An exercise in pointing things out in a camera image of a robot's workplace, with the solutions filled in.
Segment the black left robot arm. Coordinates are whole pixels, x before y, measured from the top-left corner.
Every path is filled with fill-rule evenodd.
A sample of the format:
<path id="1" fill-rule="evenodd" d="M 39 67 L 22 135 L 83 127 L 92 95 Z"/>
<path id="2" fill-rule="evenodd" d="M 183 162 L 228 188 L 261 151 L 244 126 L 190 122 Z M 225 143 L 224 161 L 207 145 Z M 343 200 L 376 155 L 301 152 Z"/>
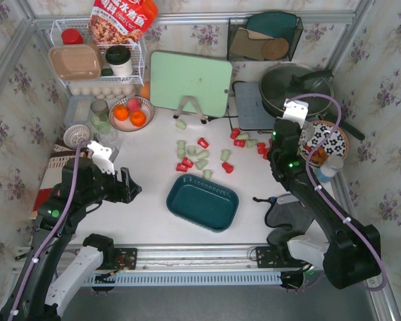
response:
<path id="1" fill-rule="evenodd" d="M 54 278 L 61 255 L 91 205 L 130 203 L 141 192 L 129 170 L 102 172 L 90 158 L 73 158 L 62 169 L 61 183 L 41 204 L 31 248 L 19 279 L 0 311 L 0 320 L 60 320 L 84 280 L 114 258 L 114 241 L 103 235 L 85 238 L 76 259 Z"/>

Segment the teal storage basket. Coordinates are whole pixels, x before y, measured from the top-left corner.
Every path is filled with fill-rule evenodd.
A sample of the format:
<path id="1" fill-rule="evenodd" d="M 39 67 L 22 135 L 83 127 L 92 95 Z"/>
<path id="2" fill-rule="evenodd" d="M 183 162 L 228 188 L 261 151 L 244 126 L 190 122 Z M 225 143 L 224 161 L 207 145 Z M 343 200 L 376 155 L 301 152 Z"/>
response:
<path id="1" fill-rule="evenodd" d="M 166 198 L 166 206 L 177 217 L 220 233 L 231 226 L 239 197 L 227 187 L 185 174 L 175 180 Z"/>

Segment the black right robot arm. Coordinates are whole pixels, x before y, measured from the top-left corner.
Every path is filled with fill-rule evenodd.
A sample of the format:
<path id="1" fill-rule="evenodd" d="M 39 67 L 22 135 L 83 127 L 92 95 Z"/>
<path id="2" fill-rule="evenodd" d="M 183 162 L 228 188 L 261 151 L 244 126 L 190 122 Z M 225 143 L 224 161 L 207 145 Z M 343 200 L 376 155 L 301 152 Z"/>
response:
<path id="1" fill-rule="evenodd" d="M 267 160 L 273 178 L 301 207 L 291 213 L 268 212 L 274 219 L 269 224 L 273 231 L 268 243 L 323 270 L 339 290 L 383 276 L 380 233 L 373 225 L 354 219 L 320 185 L 298 155 L 300 135 L 298 123 L 277 119 Z"/>

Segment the clear glass cup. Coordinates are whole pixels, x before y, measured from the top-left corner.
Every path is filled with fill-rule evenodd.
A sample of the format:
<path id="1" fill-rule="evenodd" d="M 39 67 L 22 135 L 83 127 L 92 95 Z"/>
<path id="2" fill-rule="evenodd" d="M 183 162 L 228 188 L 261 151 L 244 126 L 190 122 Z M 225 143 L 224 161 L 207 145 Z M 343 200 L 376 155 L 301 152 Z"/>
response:
<path id="1" fill-rule="evenodd" d="M 299 137 L 299 146 L 304 146 L 307 142 L 309 142 L 313 138 L 314 134 L 315 134 L 314 125 L 309 121 L 305 121 Z"/>
<path id="2" fill-rule="evenodd" d="M 102 146 L 111 148 L 112 150 L 120 150 L 122 147 L 122 135 L 114 127 L 110 127 L 107 134 L 99 133 L 99 143 Z"/>

